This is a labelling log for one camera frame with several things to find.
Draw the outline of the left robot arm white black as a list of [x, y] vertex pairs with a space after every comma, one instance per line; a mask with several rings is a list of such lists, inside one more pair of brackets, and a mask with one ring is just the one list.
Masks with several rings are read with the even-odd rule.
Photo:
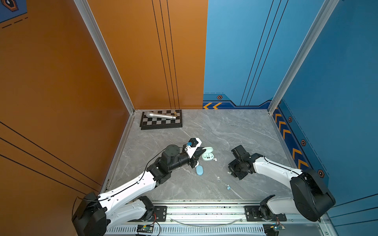
[[88, 193], [80, 199], [71, 217], [77, 235], [103, 236], [108, 229], [123, 222], [152, 219], [155, 207], [145, 193], [166, 182], [173, 170], [184, 165], [197, 167], [205, 152], [206, 148], [194, 141], [183, 147], [169, 145], [133, 180], [108, 192]]

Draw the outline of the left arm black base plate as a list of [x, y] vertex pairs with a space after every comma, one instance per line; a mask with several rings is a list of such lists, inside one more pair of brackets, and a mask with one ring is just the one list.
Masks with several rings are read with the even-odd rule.
[[160, 223], [166, 221], [166, 216], [167, 206], [155, 206], [151, 209], [148, 209], [140, 219], [131, 220], [131, 222], [157, 221]]

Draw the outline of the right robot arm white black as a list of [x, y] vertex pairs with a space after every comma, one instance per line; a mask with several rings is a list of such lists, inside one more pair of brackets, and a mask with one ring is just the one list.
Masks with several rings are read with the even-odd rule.
[[301, 214], [316, 222], [330, 210], [336, 199], [319, 174], [313, 169], [300, 170], [269, 160], [259, 153], [250, 154], [242, 145], [231, 150], [235, 159], [228, 165], [231, 175], [242, 180], [248, 174], [260, 174], [291, 189], [292, 196], [270, 195], [260, 202], [259, 216], [265, 221], [279, 214]]

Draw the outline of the mint green earbud charging case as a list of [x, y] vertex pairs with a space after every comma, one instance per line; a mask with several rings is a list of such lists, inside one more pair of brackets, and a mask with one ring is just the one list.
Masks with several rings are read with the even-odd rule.
[[202, 159], [204, 161], [211, 161], [214, 159], [213, 151], [214, 149], [212, 147], [205, 147], [205, 152], [201, 155]]

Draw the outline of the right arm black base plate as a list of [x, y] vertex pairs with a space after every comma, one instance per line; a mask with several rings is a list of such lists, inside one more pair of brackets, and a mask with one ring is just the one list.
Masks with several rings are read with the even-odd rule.
[[266, 206], [244, 206], [245, 215], [248, 222], [273, 222], [273, 221], [287, 221], [285, 214], [274, 214]]

